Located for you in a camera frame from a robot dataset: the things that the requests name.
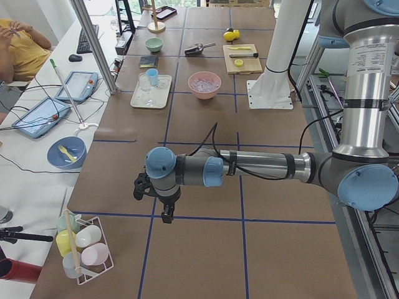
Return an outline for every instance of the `person's hand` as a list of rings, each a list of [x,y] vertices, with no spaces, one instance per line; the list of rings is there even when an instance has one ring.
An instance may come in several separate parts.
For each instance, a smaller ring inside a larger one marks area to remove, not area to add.
[[[0,26],[0,47],[8,49],[11,45],[11,38],[13,35],[10,29]]]
[[[12,20],[10,21],[10,28],[14,29],[15,31],[25,30],[26,32],[30,32],[33,27],[29,24]]]

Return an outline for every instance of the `yellow shirt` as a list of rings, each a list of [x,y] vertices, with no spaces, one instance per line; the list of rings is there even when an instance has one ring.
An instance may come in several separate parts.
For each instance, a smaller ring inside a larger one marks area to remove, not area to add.
[[[0,19],[0,26],[9,28],[10,21],[10,19]],[[24,30],[18,31],[18,33],[21,38],[14,34],[9,48],[14,66],[14,80],[30,81],[46,62],[51,52],[36,44],[32,36]]]

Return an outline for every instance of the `black mouse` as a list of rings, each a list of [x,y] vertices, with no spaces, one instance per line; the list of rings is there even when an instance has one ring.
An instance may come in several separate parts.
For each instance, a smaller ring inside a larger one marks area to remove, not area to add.
[[[82,61],[83,57],[77,54],[70,54],[68,60],[71,62]]]

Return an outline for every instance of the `wooden cutting board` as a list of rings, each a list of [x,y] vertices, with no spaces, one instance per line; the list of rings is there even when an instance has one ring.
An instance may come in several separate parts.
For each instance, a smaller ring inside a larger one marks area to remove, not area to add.
[[[251,47],[251,50],[232,50],[230,47]],[[234,61],[237,58],[230,58],[229,54],[248,54],[256,53],[257,50],[254,44],[240,44],[240,45],[223,45],[224,60],[226,61],[227,74],[252,74],[263,72],[261,61],[258,58],[239,58],[242,59],[244,65],[237,67]]]

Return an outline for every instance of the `keyboard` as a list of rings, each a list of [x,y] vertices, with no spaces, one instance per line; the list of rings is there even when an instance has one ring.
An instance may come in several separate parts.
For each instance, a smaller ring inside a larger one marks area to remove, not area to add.
[[[95,34],[98,36],[99,35],[99,25],[93,25],[93,29],[95,31]],[[91,52],[93,52],[93,51],[90,48],[89,40],[87,39],[87,36],[85,35],[85,32],[83,31],[83,29],[81,29],[80,34],[79,34],[79,42],[77,44],[76,54],[85,54],[85,53],[91,53]]]

